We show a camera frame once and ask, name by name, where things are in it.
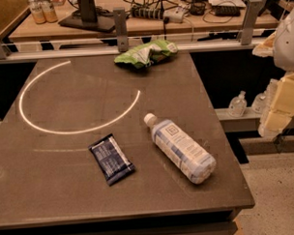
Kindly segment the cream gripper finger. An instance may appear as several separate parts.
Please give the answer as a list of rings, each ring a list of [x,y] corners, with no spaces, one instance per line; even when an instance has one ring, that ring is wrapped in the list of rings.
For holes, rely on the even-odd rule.
[[[263,43],[258,44],[253,50],[252,54],[254,56],[260,57],[273,57],[274,56],[274,46],[273,42],[276,37],[276,32],[268,36]]]
[[[266,102],[258,132],[263,137],[276,137],[294,116],[294,72],[287,72],[279,81],[270,82]]]

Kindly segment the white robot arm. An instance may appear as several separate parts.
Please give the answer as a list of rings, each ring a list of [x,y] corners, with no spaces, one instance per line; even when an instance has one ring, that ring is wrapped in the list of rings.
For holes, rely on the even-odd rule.
[[[273,56],[277,68],[285,70],[280,80],[271,79],[265,90],[266,105],[258,132],[263,137],[276,137],[294,116],[294,15],[282,20],[276,32],[257,45],[254,56]]]

